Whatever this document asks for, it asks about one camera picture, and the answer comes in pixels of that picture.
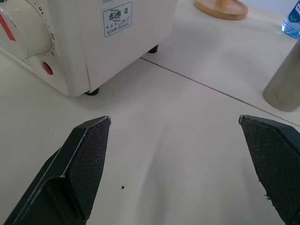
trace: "red button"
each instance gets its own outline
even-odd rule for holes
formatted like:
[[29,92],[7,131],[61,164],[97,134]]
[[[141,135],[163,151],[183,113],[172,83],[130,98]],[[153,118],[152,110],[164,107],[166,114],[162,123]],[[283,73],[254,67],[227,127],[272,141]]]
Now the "red button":
[[43,66],[44,70],[47,72],[47,74],[53,75],[53,71],[47,63],[43,62],[42,66]]

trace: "textured rubber pad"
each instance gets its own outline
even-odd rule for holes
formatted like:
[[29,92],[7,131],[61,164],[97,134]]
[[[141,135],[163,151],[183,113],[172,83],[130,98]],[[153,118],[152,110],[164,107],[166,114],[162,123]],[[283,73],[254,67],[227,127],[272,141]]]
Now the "textured rubber pad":
[[273,120],[239,120],[259,181],[286,224],[300,224],[300,134]]

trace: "white table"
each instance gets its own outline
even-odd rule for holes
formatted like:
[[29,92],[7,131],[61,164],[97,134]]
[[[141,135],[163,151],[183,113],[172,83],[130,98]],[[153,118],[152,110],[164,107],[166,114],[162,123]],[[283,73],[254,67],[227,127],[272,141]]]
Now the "white table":
[[179,0],[172,35],[143,58],[300,125],[300,109],[277,110],[262,95],[296,43],[281,31],[284,19],[249,8],[245,20],[225,21],[200,12],[193,0]]

